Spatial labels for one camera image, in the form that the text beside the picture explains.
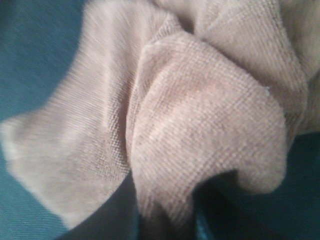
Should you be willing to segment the brown towel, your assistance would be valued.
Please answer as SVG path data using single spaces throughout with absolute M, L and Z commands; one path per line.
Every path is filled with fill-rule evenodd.
M 47 102 L 0 124 L 7 170 L 69 227 L 132 176 L 145 240 L 188 240 L 193 192 L 274 191 L 320 129 L 317 0 L 90 0 Z

